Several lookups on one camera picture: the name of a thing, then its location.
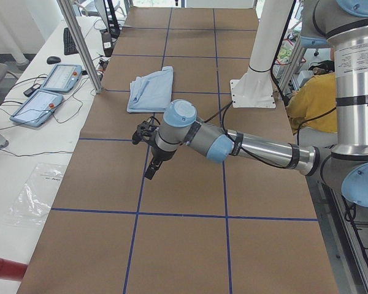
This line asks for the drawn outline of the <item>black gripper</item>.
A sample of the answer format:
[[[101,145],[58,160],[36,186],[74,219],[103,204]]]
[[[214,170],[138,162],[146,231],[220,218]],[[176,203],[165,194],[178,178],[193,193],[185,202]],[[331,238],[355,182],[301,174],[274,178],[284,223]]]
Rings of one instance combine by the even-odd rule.
[[[175,151],[164,151],[158,147],[155,142],[148,141],[147,144],[151,147],[151,153],[153,157],[146,169],[144,176],[147,179],[153,179],[155,173],[162,166],[163,162],[173,158]]]

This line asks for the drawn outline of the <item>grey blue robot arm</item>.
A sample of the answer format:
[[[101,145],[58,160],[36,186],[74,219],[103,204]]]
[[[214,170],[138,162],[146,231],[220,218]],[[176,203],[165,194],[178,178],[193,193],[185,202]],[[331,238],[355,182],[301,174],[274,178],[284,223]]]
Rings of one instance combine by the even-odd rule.
[[[285,110],[276,104],[267,64],[289,18],[289,1],[266,1],[248,71],[231,82],[231,120],[249,134],[214,126],[187,100],[174,100],[160,125],[144,122],[133,141],[151,146],[145,172],[152,178],[180,146],[214,162],[241,156],[314,177],[348,201],[368,207],[368,1],[305,1],[301,39],[305,47],[335,50],[337,144],[303,146],[291,135]]]

